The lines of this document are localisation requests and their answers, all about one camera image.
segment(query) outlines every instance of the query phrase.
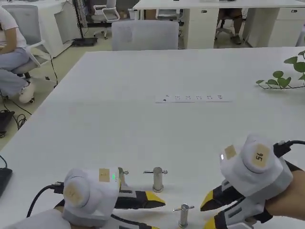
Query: white cabinet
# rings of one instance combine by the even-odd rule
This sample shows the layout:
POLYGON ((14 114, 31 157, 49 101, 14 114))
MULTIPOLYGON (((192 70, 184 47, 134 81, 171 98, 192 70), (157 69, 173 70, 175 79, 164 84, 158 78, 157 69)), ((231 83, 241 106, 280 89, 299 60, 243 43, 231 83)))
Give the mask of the white cabinet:
POLYGON ((184 10, 184 46, 186 49, 214 47, 218 9, 184 10))
POLYGON ((243 38, 252 47, 295 46, 305 23, 305 8, 250 9, 243 38))

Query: white desk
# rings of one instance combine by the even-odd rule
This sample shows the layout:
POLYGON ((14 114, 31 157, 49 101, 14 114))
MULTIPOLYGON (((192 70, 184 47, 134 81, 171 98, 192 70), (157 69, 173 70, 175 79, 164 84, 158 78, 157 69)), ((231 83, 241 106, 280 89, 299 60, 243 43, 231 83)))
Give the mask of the white desk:
MULTIPOLYGON (((70 168, 118 165, 129 170, 128 185, 141 189, 153 183, 144 170, 168 170, 158 194, 164 208, 122 210, 120 216, 177 229, 179 212, 172 209, 186 202, 196 207, 189 212, 188 229, 202 229, 211 213, 201 213, 199 206, 223 180, 218 154, 226 146, 242 145, 250 132, 274 142, 304 140, 304 89, 269 92, 255 86, 274 70, 293 73, 283 60, 302 50, 87 52, 1 151, 14 174, 0 198, 0 226, 24 218, 37 192, 63 180, 70 168), (156 66, 164 74, 156 74, 156 66), (235 100, 155 103, 156 95, 183 92, 228 92, 235 100)), ((285 158, 305 168, 304 150, 294 146, 285 158)), ((60 200, 47 191, 33 213, 60 200)), ((305 223, 278 217, 255 228, 291 225, 303 229, 305 223)))
POLYGON ((72 40, 80 37, 74 7, 66 0, 40 0, 36 2, 0 2, 0 5, 34 5, 38 7, 41 36, 52 57, 69 48, 72 40))
POLYGON ((205 49, 213 48, 220 8, 251 8, 243 37, 248 38, 253 47, 295 46, 305 21, 305 9, 298 7, 305 7, 305 3, 295 0, 141 0, 134 9, 186 9, 184 45, 187 49, 205 49))

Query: black device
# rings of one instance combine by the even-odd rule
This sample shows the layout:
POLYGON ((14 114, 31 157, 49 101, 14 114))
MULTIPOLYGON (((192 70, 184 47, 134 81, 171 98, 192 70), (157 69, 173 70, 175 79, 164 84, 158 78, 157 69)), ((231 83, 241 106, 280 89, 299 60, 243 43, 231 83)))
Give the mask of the black device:
POLYGON ((5 137, 6 134, 6 127, 10 123, 11 119, 13 118, 15 112, 14 111, 7 111, 4 110, 0 112, 0 138, 5 137))
POLYGON ((74 8, 75 8, 77 24, 78 24, 78 28, 80 29, 81 38, 74 39, 72 45, 73 46, 78 46, 78 47, 94 46, 97 42, 97 38, 96 37, 85 38, 84 34, 82 33, 81 20, 80 20, 80 15, 79 15, 79 12, 78 12, 79 7, 78 7, 78 4, 77 4, 76 1, 77 0, 72 0, 72 3, 73 3, 74 8))
POLYGON ((8 185, 13 171, 9 168, 0 168, 0 197, 8 185))

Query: white tabletop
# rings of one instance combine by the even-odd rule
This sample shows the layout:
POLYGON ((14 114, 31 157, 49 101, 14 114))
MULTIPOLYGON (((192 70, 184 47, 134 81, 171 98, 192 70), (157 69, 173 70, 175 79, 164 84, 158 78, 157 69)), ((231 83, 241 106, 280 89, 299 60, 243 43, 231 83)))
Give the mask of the white tabletop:
POLYGON ((60 6, 65 2, 70 2, 69 0, 39 0, 39 1, 13 1, 13 2, 8 2, 8 1, 0 1, 0 6, 1 5, 32 5, 32 6, 37 6, 39 9, 41 8, 48 8, 48 7, 53 7, 53 6, 60 6))
MULTIPOLYGON (((162 167, 167 205, 122 210, 127 219, 177 229, 186 202, 189 229, 201 229, 211 213, 199 206, 220 185, 219 153, 242 145, 249 133, 272 141, 305 139, 305 90, 264 91, 255 81, 275 70, 294 74, 286 58, 303 48, 87 52, 26 125, 1 151, 13 177, 0 198, 0 227, 26 216, 37 192, 63 180, 73 167, 121 166, 126 182, 151 189, 144 170, 162 167), (156 104, 166 93, 229 93, 231 103, 156 104)), ((305 148, 285 156, 305 168, 305 148)), ((52 208, 61 195, 46 192, 33 213, 52 208)), ((304 222, 274 218, 256 229, 303 229, 304 222)))
POLYGON ((191 9, 191 8, 281 8, 305 7, 304 2, 295 0, 236 0, 220 2, 216 0, 140 0, 133 8, 149 9, 191 9))

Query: jeans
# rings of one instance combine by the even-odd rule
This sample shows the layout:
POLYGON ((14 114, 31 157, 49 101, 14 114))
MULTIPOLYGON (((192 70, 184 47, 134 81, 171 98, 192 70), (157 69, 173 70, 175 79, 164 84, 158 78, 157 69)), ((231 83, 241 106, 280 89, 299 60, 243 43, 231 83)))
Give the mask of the jeans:
POLYGON ((0 91, 2 95, 12 97, 19 94, 27 82, 11 71, 29 61, 29 55, 23 48, 0 55, 0 91))

